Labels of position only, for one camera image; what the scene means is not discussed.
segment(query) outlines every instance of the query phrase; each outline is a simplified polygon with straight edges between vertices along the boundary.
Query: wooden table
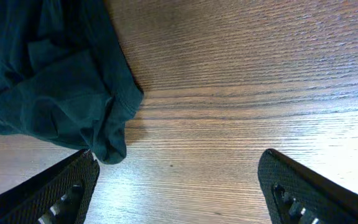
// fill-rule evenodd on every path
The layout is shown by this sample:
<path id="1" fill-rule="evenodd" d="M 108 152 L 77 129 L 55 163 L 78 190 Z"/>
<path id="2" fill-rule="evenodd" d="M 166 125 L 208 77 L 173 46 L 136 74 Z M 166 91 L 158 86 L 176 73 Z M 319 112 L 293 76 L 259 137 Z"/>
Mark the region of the wooden table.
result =
<path id="1" fill-rule="evenodd" d="M 145 100 L 86 223 L 270 223 L 268 147 L 358 193 L 358 1 L 108 8 Z M 0 193 L 73 152 L 0 136 Z"/>

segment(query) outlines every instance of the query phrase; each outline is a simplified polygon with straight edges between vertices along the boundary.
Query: garment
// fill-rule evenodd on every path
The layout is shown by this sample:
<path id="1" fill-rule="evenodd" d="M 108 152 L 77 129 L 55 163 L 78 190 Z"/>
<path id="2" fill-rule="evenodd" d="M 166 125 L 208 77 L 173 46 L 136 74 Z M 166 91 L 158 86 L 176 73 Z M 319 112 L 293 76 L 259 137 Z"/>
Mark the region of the garment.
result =
<path id="1" fill-rule="evenodd" d="M 0 134 L 115 164 L 142 98 L 103 0 L 0 0 Z"/>

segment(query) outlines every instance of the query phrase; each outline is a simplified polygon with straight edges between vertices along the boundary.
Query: wooden surface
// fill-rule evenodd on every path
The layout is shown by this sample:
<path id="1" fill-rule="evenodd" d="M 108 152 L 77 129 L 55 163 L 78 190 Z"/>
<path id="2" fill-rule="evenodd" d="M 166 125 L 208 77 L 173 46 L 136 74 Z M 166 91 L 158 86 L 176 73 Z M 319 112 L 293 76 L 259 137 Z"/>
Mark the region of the wooden surface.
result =
<path id="1" fill-rule="evenodd" d="M 86 223 L 270 223 L 268 147 L 358 193 L 358 1 L 108 8 L 145 100 Z M 0 193 L 72 153 L 0 136 Z"/>

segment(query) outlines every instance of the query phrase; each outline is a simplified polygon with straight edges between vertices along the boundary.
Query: cloth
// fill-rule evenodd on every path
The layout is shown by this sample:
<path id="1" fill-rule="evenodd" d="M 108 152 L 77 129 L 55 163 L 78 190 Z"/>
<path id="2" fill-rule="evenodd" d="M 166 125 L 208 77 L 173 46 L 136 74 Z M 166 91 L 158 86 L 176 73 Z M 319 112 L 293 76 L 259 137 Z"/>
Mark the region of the cloth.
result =
<path id="1" fill-rule="evenodd" d="M 142 98 L 102 0 L 0 0 L 0 134 L 115 164 Z"/>

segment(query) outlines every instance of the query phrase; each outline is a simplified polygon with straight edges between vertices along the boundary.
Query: black plastic part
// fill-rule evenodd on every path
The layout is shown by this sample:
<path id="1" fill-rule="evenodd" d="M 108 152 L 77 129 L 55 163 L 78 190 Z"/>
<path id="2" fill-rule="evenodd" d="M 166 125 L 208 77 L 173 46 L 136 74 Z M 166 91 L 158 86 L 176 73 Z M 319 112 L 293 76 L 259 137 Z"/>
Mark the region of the black plastic part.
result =
<path id="1" fill-rule="evenodd" d="M 274 149 L 258 168 L 273 224 L 358 223 L 358 195 Z"/>
<path id="2" fill-rule="evenodd" d="M 58 164 L 0 195 L 0 223 L 37 223 L 62 196 L 79 199 L 70 223 L 83 223 L 99 177 L 90 150 L 82 149 Z"/>

